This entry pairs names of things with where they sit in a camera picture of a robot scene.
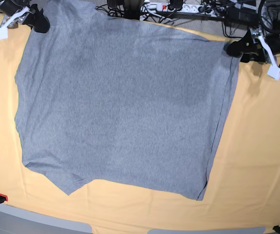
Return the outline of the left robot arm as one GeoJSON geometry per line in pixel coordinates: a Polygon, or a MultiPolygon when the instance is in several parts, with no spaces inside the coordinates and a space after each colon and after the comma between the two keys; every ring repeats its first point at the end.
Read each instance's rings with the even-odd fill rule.
{"type": "Polygon", "coordinates": [[[280,55],[280,0],[262,0],[259,5],[255,0],[238,2],[226,9],[225,19],[224,32],[231,23],[247,28],[244,36],[226,46],[228,55],[244,63],[271,63],[259,37],[270,47],[274,59],[280,55]]]}

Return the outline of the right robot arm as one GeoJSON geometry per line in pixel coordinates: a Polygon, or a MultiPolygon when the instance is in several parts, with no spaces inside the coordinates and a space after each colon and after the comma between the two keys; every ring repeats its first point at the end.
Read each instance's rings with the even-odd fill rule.
{"type": "Polygon", "coordinates": [[[36,3],[29,0],[0,0],[0,27],[16,16],[8,24],[8,28],[16,28],[19,24],[27,25],[37,33],[47,33],[50,29],[49,19],[36,3]]]}

